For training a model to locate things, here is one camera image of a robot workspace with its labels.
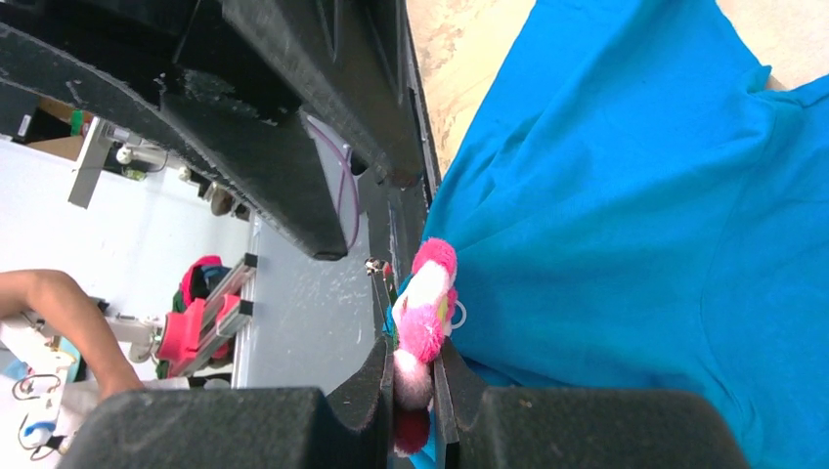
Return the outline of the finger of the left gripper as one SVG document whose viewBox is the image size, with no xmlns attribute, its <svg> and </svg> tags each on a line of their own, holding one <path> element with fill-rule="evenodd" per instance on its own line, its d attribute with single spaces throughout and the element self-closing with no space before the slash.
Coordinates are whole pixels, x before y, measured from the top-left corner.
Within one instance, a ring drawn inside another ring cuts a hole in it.
<svg viewBox="0 0 829 469">
<path fill-rule="evenodd" d="M 423 171 L 403 1 L 225 1 L 227 21 L 379 179 Z"/>
<path fill-rule="evenodd" d="M 173 151 L 308 256 L 347 253 L 322 163 L 296 115 L 272 126 L 186 97 L 165 60 L 54 22 L 1 25 L 3 82 L 75 103 Z"/>
</svg>

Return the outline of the blue t-shirt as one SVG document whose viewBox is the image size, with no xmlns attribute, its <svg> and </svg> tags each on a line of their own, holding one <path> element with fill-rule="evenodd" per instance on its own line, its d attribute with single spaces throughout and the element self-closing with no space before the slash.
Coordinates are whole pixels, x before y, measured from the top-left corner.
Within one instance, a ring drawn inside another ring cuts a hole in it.
<svg viewBox="0 0 829 469">
<path fill-rule="evenodd" d="M 540 1 L 424 227 L 494 385 L 705 397 L 755 468 L 828 464 L 828 80 L 713 1 Z"/>
</svg>

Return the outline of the person forearm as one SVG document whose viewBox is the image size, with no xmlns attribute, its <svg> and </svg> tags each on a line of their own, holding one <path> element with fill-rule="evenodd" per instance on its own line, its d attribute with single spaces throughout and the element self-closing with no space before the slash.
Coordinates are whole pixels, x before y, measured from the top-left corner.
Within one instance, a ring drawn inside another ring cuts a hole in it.
<svg viewBox="0 0 829 469">
<path fill-rule="evenodd" d="M 47 269 L 1 274 L 1 316 L 32 311 L 76 347 L 98 383 L 100 398 L 144 388 L 97 304 L 68 274 Z"/>
</svg>

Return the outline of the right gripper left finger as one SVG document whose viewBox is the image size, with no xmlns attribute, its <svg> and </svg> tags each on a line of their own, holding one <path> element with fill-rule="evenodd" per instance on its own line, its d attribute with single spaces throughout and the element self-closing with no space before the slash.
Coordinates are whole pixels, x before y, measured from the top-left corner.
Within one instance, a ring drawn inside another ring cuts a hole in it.
<svg viewBox="0 0 829 469">
<path fill-rule="evenodd" d="M 313 387 L 144 391 L 96 407 L 62 468 L 384 468 L 391 341 L 328 396 Z"/>
</svg>

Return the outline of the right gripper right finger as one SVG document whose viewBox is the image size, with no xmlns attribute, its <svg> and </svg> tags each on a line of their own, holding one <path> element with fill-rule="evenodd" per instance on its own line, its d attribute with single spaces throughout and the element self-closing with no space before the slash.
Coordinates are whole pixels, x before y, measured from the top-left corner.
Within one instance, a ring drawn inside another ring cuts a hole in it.
<svg viewBox="0 0 829 469">
<path fill-rule="evenodd" d="M 440 468 L 746 468 L 704 399 L 671 390 L 490 386 L 446 341 L 433 364 Z"/>
</svg>

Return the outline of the pink flower brooch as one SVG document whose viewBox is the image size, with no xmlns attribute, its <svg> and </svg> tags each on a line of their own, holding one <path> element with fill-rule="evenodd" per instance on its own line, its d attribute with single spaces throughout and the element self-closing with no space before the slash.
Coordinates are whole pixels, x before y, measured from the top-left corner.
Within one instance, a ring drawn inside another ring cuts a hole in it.
<svg viewBox="0 0 829 469">
<path fill-rule="evenodd" d="M 427 239 L 415 254 L 405 290 L 391 308 L 397 337 L 393 450 L 398 456 L 418 453 L 429 439 L 429 406 L 434 395 L 431 369 L 445 339 L 457 328 L 457 271 L 454 248 L 443 239 Z"/>
</svg>

